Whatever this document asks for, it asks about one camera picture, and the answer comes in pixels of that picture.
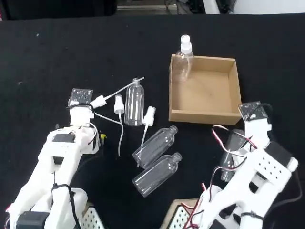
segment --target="clear plastic bottle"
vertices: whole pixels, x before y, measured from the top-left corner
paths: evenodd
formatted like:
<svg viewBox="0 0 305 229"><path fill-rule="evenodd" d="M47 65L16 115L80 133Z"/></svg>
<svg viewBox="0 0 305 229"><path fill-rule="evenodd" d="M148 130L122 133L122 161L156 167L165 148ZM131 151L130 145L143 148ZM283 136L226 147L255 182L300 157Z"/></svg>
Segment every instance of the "clear plastic bottle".
<svg viewBox="0 0 305 229"><path fill-rule="evenodd" d="M233 131L244 135L243 130L235 129ZM239 150L245 143L246 143L245 139L241 138L239 135L231 133L229 136L229 139L226 143L225 148L228 150L231 150L231 151L236 151L236 150ZM223 157L220 161L220 166L225 167L225 168L235 167L236 165L234 164L232 155L227 152L224 152ZM222 169L221 180L224 182L229 182L232 179L232 177L234 176L234 174L235 174L235 171L227 171L227 170Z"/></svg>
<svg viewBox="0 0 305 229"><path fill-rule="evenodd" d="M133 158L142 168L147 168L174 143L177 132L178 128L174 125L158 130L132 154Z"/></svg>
<svg viewBox="0 0 305 229"><path fill-rule="evenodd" d="M174 153L172 156L163 155L132 182L142 196L147 197L177 171L178 162L181 160L182 156L179 153Z"/></svg>
<svg viewBox="0 0 305 229"><path fill-rule="evenodd" d="M126 90L124 122L127 125L142 125L144 111L144 88L138 79L133 79L133 84Z"/></svg>
<svg viewBox="0 0 305 229"><path fill-rule="evenodd" d="M174 82L184 82L190 74L193 64L192 43L189 35L181 37L181 49L173 59L172 79Z"/></svg>

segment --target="white spray nozzle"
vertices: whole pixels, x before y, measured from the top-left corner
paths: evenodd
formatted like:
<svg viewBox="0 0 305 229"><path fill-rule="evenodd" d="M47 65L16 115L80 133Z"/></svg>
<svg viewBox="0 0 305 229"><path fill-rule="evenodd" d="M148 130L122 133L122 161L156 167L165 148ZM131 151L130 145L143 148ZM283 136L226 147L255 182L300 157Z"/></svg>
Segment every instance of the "white spray nozzle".
<svg viewBox="0 0 305 229"><path fill-rule="evenodd" d="M90 104L91 104L91 105L93 106L93 108L95 109L95 108L104 106L104 105L106 105L107 103L106 103L106 100L105 100L104 96L103 96L103 95L100 95L100 96L97 97L95 100L93 100Z"/></svg>
<svg viewBox="0 0 305 229"><path fill-rule="evenodd" d="M181 36L180 48L183 54L190 54L192 52L192 43L189 35Z"/></svg>
<svg viewBox="0 0 305 229"><path fill-rule="evenodd" d="M146 112L146 115L143 119L143 124L147 126L152 126L154 121L154 113L156 112L156 108L153 106L149 106Z"/></svg>
<svg viewBox="0 0 305 229"><path fill-rule="evenodd" d="M120 94L117 94L115 96L114 112L116 114L123 114L124 110L123 98Z"/></svg>

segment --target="open cardboard box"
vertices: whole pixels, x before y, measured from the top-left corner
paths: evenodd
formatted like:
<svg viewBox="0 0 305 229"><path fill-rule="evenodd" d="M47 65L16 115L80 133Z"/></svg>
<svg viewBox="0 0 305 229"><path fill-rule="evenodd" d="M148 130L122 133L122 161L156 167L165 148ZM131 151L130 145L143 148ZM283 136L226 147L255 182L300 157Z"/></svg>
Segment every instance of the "open cardboard box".
<svg viewBox="0 0 305 229"><path fill-rule="evenodd" d="M170 66L169 121L234 125L241 116L235 59L195 56L188 79L172 80Z"/></svg>

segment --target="black table surface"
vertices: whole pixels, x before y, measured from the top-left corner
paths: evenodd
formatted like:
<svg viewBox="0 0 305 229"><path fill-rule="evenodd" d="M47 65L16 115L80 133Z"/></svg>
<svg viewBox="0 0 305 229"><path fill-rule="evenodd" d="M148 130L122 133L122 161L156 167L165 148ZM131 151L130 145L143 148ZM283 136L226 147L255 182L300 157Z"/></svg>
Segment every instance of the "black table surface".
<svg viewBox="0 0 305 229"><path fill-rule="evenodd" d="M274 135L299 160L304 180L304 21L305 14L1 22L0 208L4 211L29 179L49 131L56 124L69 125L65 107L72 88L90 88L93 97L106 96L143 76L145 109L156 107L154 126L147 137L173 124L179 129L168 150L168 154L178 151L183 156L177 173L143 198L132 184L141 172L132 153L141 142L143 126L125 127L122 157L118 158L120 127L95 118L93 122L107 135L104 157L85 165L72 186L87 192L88 200L111 229L159 228L174 199L197 198L202 191L200 183L208 184L223 152L212 137L211 125L168 121L169 63L182 34L191 36L195 55L236 59L242 101L260 100L273 106ZM113 105L110 99L97 112L118 119ZM293 176L277 201L297 195ZM275 228L287 228L302 220L303 204L286 205L269 221L277 219Z"/></svg>

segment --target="white robotic arm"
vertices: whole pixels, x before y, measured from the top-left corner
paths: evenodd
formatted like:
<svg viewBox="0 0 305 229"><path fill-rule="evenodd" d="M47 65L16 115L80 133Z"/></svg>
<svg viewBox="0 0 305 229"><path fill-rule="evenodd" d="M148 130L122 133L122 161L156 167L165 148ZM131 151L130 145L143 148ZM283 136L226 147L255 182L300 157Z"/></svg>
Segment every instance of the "white robotic arm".
<svg viewBox="0 0 305 229"><path fill-rule="evenodd" d="M268 116L257 106L259 102L239 107L245 121L245 136L251 138L256 149L251 149L248 143L236 151L244 157L233 155L234 164L239 165L235 174L223 190L212 185L202 193L186 228L196 225L200 229L261 229L264 216L296 170L298 161L278 143L269 140ZM236 207L231 215L225 219L220 217L220 212L232 205ZM234 214L241 217L240 224L233 218Z"/></svg>
<svg viewBox="0 0 305 229"><path fill-rule="evenodd" d="M89 103L91 94L92 90L74 89L69 105ZM82 218L86 192L69 191L69 185L81 156L95 154L101 145L98 130L90 123L93 112L90 106L75 106L70 110L71 126L49 133L29 181L8 209L11 229L29 223L42 229L73 229L73 207L76 217Z"/></svg>

